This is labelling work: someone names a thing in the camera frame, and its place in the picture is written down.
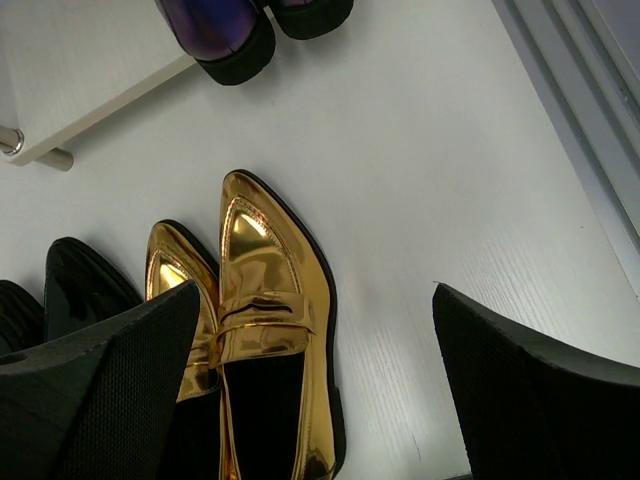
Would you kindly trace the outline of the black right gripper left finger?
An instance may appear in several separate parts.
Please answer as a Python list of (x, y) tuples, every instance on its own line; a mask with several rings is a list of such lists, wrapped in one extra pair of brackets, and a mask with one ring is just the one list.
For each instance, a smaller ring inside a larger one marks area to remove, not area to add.
[(2, 356), (2, 478), (155, 478), (198, 314), (186, 281)]

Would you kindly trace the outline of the purple loafer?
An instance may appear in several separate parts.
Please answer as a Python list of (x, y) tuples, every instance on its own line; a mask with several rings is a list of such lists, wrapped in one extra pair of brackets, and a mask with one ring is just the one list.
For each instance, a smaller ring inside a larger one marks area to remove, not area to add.
[(259, 1), (268, 7), (290, 38), (310, 40), (340, 27), (351, 14), (353, 0)]
[(273, 26), (253, 1), (160, 0), (156, 7), (184, 52), (220, 85), (250, 80), (273, 58)]

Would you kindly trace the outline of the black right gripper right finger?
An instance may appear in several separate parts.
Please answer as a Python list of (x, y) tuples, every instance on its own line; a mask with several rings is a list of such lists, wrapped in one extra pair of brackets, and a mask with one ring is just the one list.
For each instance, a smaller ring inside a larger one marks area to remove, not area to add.
[(475, 479), (636, 479), (639, 370), (446, 284), (433, 320)]

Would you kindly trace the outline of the gold loafer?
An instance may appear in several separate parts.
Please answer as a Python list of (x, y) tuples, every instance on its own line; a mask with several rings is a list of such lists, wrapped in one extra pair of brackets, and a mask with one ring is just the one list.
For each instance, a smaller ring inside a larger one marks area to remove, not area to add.
[(286, 202), (242, 169), (223, 180), (219, 245), (219, 475), (332, 479), (346, 432), (330, 265)]
[(159, 479), (216, 479), (219, 475), (221, 383), (210, 366), (217, 331), (219, 266), (186, 227), (174, 220), (150, 232), (145, 272), (148, 300), (192, 280), (199, 316), (165, 441)]

